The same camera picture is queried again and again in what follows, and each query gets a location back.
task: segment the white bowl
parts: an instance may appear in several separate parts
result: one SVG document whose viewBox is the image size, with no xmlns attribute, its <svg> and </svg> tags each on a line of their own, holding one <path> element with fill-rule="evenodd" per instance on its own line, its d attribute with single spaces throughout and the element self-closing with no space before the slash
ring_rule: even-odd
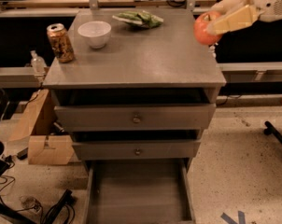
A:
<svg viewBox="0 0 282 224">
<path fill-rule="evenodd" d="M 90 47 L 99 49 L 111 37 L 111 25 L 105 21 L 89 21 L 78 27 L 78 33 L 84 37 Z"/>
</svg>

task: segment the red apple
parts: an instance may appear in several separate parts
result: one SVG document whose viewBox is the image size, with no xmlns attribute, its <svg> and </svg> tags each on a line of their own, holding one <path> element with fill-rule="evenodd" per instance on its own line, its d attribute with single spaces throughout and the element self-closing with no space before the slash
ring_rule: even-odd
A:
<svg viewBox="0 0 282 224">
<path fill-rule="evenodd" d="M 222 38 L 222 34 L 220 35 L 212 35 L 206 31 L 206 27 L 209 22 L 215 20 L 221 16 L 221 14 L 217 11 L 207 11 L 201 14 L 194 23 L 194 35 L 196 40 L 203 45 L 213 45 Z"/>
</svg>

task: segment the soda can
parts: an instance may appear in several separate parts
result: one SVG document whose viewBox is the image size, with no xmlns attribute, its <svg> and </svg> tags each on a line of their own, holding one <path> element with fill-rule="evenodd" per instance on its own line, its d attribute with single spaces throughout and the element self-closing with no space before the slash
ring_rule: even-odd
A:
<svg viewBox="0 0 282 224">
<path fill-rule="evenodd" d="M 68 63 L 74 60 L 74 50 L 63 24 L 55 23 L 48 26 L 47 35 L 55 57 L 60 63 Z"/>
</svg>

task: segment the cabinet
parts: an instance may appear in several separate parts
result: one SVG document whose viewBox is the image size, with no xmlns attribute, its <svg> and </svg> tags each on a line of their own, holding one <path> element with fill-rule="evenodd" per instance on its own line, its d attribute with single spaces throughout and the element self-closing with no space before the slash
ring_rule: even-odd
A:
<svg viewBox="0 0 282 224">
<path fill-rule="evenodd" d="M 71 63 L 51 66 L 44 87 L 89 172 L 84 223 L 195 223 L 187 172 L 225 78 L 192 36 L 185 9 L 150 9 L 164 24 L 136 30 L 121 10 L 77 14 Z M 107 21 L 111 38 L 90 49 L 78 35 Z"/>
</svg>

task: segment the cardboard box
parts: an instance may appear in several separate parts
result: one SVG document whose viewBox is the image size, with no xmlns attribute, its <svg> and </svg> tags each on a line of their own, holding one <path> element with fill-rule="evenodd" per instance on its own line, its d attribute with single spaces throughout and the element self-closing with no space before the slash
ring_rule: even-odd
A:
<svg viewBox="0 0 282 224">
<path fill-rule="evenodd" d="M 9 138 L 16 141 L 29 136 L 29 164 L 64 165 L 74 156 L 69 135 L 49 135 L 56 119 L 50 91 L 35 92 Z"/>
</svg>

